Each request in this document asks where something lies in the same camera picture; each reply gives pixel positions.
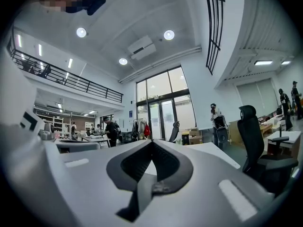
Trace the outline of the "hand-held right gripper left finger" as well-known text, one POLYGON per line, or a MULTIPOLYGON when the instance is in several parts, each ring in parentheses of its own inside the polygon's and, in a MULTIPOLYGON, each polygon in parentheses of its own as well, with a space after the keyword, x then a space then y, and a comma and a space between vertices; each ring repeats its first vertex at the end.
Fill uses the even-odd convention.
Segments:
POLYGON ((52 227, 156 226, 156 200, 139 209, 150 187, 121 168, 124 158, 150 144, 143 140, 60 154, 54 143, 44 142, 44 223, 52 227))

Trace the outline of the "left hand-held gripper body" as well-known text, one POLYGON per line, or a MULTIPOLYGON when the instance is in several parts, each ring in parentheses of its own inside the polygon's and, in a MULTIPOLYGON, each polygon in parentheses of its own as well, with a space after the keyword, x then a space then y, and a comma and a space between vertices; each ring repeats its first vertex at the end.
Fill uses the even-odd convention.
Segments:
POLYGON ((41 140, 55 140, 54 127, 51 123, 45 123, 44 129, 38 134, 41 140))

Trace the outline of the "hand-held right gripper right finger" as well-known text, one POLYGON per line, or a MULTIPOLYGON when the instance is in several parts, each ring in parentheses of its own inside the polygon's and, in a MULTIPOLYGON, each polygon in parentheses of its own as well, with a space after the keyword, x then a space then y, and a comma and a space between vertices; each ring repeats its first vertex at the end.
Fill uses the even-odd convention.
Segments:
POLYGON ((193 174, 178 192, 154 197, 140 227, 262 227, 280 203, 258 182, 223 159, 165 143, 189 158, 193 174))

